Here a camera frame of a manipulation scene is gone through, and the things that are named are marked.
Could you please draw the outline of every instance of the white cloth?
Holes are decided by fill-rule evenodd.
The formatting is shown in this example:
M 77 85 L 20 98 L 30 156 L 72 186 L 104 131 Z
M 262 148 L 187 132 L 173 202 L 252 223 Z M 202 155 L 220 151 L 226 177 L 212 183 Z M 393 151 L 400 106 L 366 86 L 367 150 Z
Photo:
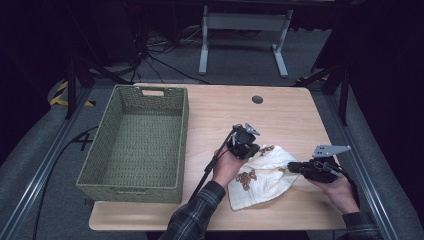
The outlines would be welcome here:
M 270 151 L 263 151 L 266 147 L 274 146 Z M 280 146 L 264 145 L 249 161 L 240 168 L 239 174 L 250 173 L 253 169 L 255 179 L 250 179 L 250 189 L 245 190 L 243 184 L 236 179 L 228 184 L 230 205 L 233 210 L 240 210 L 269 201 L 284 193 L 298 174 L 287 169 L 289 162 L 297 160 Z

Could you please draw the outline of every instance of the flannel shirt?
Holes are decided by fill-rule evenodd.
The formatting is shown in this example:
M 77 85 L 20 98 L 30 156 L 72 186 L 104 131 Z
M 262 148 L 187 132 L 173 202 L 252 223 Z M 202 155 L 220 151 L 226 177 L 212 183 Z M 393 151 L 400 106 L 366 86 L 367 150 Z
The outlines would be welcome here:
M 204 239 L 209 219 L 225 196 L 225 189 L 214 181 L 208 182 L 197 196 L 180 207 L 171 217 L 168 228 L 160 240 Z M 368 213 L 344 214 L 350 240 L 383 239 L 377 225 Z

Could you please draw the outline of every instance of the wooden table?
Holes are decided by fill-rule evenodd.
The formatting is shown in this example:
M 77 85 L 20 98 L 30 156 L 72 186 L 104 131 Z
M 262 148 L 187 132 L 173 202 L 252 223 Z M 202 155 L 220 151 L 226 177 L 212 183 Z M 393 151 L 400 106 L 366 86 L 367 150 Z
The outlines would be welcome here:
M 307 89 L 188 84 L 160 86 L 188 89 L 190 114 L 183 201 L 181 204 L 98 201 L 89 221 L 93 230 L 165 230 L 172 213 L 187 203 L 214 151 L 235 124 L 250 123 L 261 134 L 255 143 L 279 145 L 299 161 L 309 160 L 318 144 L 330 144 Z M 252 101 L 255 95 L 263 98 L 262 104 Z M 299 176 L 292 187 L 278 198 L 247 209 L 231 210 L 227 195 L 212 216 L 208 230 L 343 228 L 345 225 L 340 212 L 319 188 Z

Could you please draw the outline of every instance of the wicker basket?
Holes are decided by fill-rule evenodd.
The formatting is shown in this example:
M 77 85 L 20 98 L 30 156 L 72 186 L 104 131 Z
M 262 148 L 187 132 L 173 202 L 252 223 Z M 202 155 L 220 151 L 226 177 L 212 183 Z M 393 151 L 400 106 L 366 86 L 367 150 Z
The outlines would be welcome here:
M 188 112 L 185 88 L 116 85 L 76 186 L 94 200 L 181 203 Z

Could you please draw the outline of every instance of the hand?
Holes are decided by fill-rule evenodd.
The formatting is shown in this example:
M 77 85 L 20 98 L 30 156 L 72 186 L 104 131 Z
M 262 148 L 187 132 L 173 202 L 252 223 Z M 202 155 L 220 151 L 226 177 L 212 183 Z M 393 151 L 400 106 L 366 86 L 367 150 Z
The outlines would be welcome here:
M 308 181 L 321 188 L 324 194 L 343 214 L 359 212 L 359 207 L 353 198 L 351 185 L 343 174 L 332 183 Z
M 236 158 L 236 156 L 228 151 L 227 146 L 222 149 L 218 157 L 218 162 L 213 168 L 212 181 L 217 182 L 225 188 L 237 176 L 241 166 L 247 162 L 247 159 L 241 160 Z

